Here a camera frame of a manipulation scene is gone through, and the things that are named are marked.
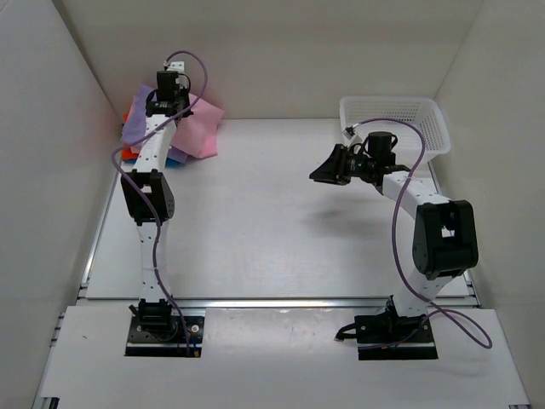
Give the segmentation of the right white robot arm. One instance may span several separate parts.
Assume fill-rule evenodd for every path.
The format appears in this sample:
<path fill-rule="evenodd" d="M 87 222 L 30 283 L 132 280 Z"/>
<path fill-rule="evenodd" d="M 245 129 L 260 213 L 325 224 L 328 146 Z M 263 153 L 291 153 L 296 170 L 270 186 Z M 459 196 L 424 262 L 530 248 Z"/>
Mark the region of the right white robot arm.
<path fill-rule="evenodd" d="M 309 176 L 337 186 L 358 178 L 394 201 L 395 216 L 404 211 L 412 217 L 414 267 L 400 276 L 403 287 L 391 298 L 394 312 L 381 321 L 382 333 L 396 342 L 411 333 L 411 319 L 425 315 L 439 292 L 479 258 L 473 207 L 466 200 L 434 192 L 414 177 L 413 170 L 397 164 L 393 151 L 397 143 L 396 135 L 375 131 L 353 147 L 337 144 Z"/>

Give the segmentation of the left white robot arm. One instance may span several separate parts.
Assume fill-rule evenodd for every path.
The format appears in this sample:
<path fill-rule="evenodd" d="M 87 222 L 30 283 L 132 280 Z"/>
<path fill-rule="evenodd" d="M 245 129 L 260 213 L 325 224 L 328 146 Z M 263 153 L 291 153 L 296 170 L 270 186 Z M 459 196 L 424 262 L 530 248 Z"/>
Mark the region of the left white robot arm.
<path fill-rule="evenodd" d="M 134 220 L 141 245 L 141 294 L 132 308 L 138 326 L 160 342 L 168 342 L 185 330 L 175 308 L 168 283 L 160 276 L 165 267 L 162 233 L 175 213 L 175 198 L 164 167 L 181 116 L 191 112 L 183 74 L 173 69 L 157 72 L 157 86 L 145 99 L 144 135 L 136 144 L 138 158 L 121 176 L 123 195 Z"/>

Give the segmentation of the pink t shirt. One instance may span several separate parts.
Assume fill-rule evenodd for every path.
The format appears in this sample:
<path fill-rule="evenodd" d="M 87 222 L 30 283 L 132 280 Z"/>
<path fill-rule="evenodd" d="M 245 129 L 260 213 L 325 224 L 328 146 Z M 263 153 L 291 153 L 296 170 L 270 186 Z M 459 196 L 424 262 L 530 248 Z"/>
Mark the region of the pink t shirt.
<path fill-rule="evenodd" d="M 225 112 L 204 99 L 192 108 L 192 115 L 177 124 L 168 158 L 185 163 L 188 157 L 211 158 L 218 154 L 217 130 Z"/>

